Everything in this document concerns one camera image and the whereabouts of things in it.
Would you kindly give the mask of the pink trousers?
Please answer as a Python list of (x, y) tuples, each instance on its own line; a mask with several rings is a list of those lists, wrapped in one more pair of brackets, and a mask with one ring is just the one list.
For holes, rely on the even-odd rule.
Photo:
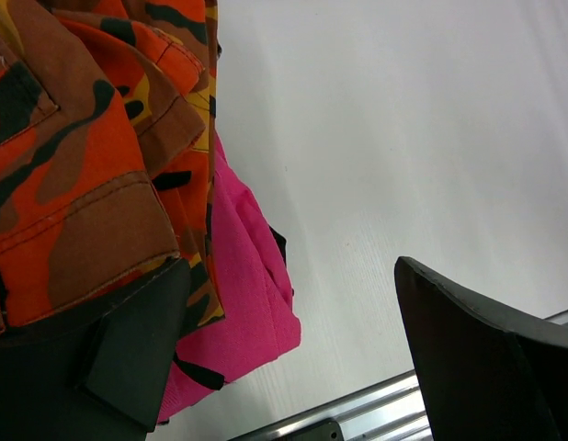
[(211, 233), (224, 319), (182, 338), (159, 422), (277, 359), (301, 342), (293, 287), (253, 192), (216, 145)]

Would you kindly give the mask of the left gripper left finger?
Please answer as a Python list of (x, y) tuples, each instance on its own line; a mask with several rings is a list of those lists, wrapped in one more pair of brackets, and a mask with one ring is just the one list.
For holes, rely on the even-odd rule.
[(189, 293), (168, 260), (0, 336), (0, 440), (143, 440), (157, 422)]

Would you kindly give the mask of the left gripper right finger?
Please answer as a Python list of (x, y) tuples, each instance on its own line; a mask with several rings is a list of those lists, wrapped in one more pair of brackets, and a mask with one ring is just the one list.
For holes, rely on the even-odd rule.
[(568, 326), (465, 288), (412, 257), (397, 299), (436, 440), (568, 440)]

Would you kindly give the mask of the orange camouflage trousers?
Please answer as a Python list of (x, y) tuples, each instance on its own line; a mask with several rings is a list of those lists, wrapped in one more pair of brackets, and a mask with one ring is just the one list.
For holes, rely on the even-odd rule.
[(184, 333), (222, 319), (217, 25), (213, 1), (0, 1), (0, 335), (176, 258)]

